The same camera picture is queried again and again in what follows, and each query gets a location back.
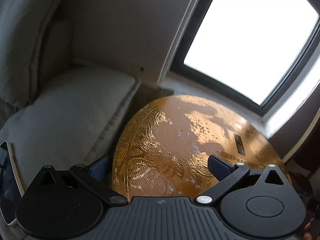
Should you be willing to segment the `black framed window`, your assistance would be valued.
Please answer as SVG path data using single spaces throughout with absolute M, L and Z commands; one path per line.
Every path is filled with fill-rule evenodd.
M 319 0 L 199 0 L 171 70 L 263 116 L 318 46 Z

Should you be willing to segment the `beige sofa back cushion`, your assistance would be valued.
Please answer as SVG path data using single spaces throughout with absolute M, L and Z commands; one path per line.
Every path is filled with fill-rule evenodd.
M 72 64 L 63 0 L 1 0 L 1 100 L 23 108 Z

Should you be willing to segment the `gold round box lid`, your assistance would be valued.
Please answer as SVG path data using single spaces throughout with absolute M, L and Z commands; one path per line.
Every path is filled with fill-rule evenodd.
M 195 198 L 217 184 L 210 155 L 252 169 L 284 169 L 268 140 L 242 116 L 197 96 L 166 96 L 126 124 L 113 158 L 112 189 L 127 199 Z

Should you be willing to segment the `beige sofa seat cushion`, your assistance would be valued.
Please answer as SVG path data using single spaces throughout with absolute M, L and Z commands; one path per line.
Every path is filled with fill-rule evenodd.
M 31 105 L 1 128 L 23 188 L 40 168 L 67 170 L 108 152 L 140 80 L 107 68 L 75 68 L 51 79 Z

